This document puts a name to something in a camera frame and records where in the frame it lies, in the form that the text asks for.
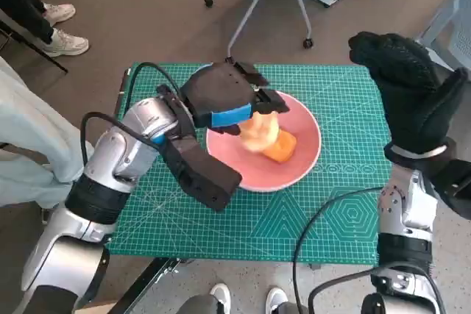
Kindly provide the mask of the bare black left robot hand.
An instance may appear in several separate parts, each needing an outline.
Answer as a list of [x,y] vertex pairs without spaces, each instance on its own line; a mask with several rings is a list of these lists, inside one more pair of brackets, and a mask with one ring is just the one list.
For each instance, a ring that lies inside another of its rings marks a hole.
[[198,69],[180,88],[196,128],[240,135],[239,124],[255,113],[287,113],[287,103],[252,64],[213,63]]

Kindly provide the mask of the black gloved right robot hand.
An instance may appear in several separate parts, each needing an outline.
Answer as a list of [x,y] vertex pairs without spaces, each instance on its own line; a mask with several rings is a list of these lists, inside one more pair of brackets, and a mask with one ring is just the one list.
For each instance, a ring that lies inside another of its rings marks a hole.
[[393,144],[415,154],[443,146],[467,70],[440,82],[425,47],[394,33],[359,32],[348,44],[350,60],[368,69],[380,91]]

